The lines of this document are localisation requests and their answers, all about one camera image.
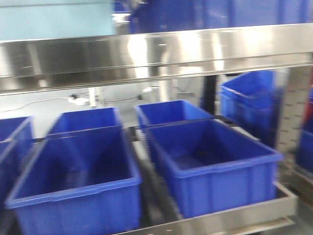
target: blue crate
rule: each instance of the blue crate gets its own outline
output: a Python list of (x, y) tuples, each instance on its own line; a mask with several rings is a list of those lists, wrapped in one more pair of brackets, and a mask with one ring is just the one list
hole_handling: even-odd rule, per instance
[(25, 235), (107, 235), (139, 227), (141, 178), (122, 129), (46, 139), (6, 200)]
[(274, 72), (241, 74), (221, 84), (221, 114), (273, 147), (277, 119), (274, 94)]
[(307, 23), (310, 13), (310, 0), (146, 0), (130, 20), (132, 33), (146, 33)]
[(16, 141), (17, 166), (20, 166), (33, 145), (32, 120), (33, 117), (0, 119), (0, 142)]
[(275, 198), (282, 154), (214, 120), (146, 129), (185, 218)]
[(274, 72), (246, 72), (221, 84), (222, 94), (251, 108), (269, 108), (274, 101)]
[(0, 142), (0, 212), (3, 210), (4, 201), (12, 189), (18, 175), (19, 165), (16, 142)]
[(48, 131), (47, 137), (59, 138), (71, 136), (82, 130), (94, 131), (107, 128), (122, 128), (116, 107), (62, 113)]
[(0, 211), (32, 144), (32, 117), (0, 119)]
[(213, 118), (206, 111), (187, 100), (174, 100), (135, 106), (141, 129), (170, 122)]
[(115, 0), (114, 1), (114, 13), (130, 13), (130, 9), (128, 5), (122, 0)]

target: shelving unit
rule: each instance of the shelving unit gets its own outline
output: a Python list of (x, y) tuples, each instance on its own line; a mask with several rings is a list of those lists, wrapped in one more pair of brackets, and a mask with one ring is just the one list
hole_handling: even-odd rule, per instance
[(276, 142), (286, 156), (278, 198), (125, 233), (244, 235), (292, 224), (289, 216), (296, 214), (297, 197), (283, 185), (313, 199), (313, 180), (294, 164), (313, 68), (312, 41), (313, 23), (1, 41), (0, 96), (291, 68), (277, 84), (285, 92), (277, 99), (281, 115)]

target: metal rail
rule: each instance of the metal rail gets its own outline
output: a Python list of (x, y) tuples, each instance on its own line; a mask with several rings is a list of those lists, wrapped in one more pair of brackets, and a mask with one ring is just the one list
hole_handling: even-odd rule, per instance
[(312, 63), (313, 23), (1, 41), (0, 95)]

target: stainless steel panel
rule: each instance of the stainless steel panel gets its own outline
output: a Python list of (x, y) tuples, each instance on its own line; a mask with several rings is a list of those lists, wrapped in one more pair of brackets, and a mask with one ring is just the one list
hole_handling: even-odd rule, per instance
[(2, 41), (0, 94), (306, 65), (312, 40), (308, 23)]
[(312, 71), (312, 66), (291, 68), (284, 92), (276, 148), (285, 154), (286, 163), (289, 164), (294, 163), (299, 144)]
[(296, 214), (297, 197), (282, 185), (277, 185), (281, 196), (277, 199), (231, 210), (179, 220), (123, 235), (230, 235), (249, 234), (292, 224), (288, 216)]

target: plastic crate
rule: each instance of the plastic crate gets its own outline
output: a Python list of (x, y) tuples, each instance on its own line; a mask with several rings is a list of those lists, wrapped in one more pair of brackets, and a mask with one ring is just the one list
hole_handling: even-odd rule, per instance
[(269, 146), (275, 143), (274, 72), (254, 71), (221, 84), (221, 114)]
[(32, 120), (33, 117), (0, 119), (0, 142), (16, 141), (17, 167), (33, 145)]
[(146, 0), (139, 6), (132, 33), (307, 23), (311, 13), (310, 0)]
[(115, 0), (114, 1), (114, 13), (130, 13), (130, 9), (128, 5), (122, 0)]
[(186, 121), (213, 116), (186, 100), (175, 100), (135, 106), (141, 129), (170, 122)]
[(214, 120), (146, 129), (185, 218), (275, 198), (282, 154)]
[(123, 130), (46, 139), (6, 200), (25, 235), (139, 227), (139, 171)]
[(114, 34), (113, 0), (0, 0), (0, 40)]
[(15, 141), (0, 142), (0, 212), (20, 171), (16, 164), (18, 160), (15, 143)]
[(33, 144), (32, 117), (0, 119), (0, 211)]
[(122, 128), (116, 107), (62, 113), (48, 131), (49, 138), (71, 136), (75, 132)]

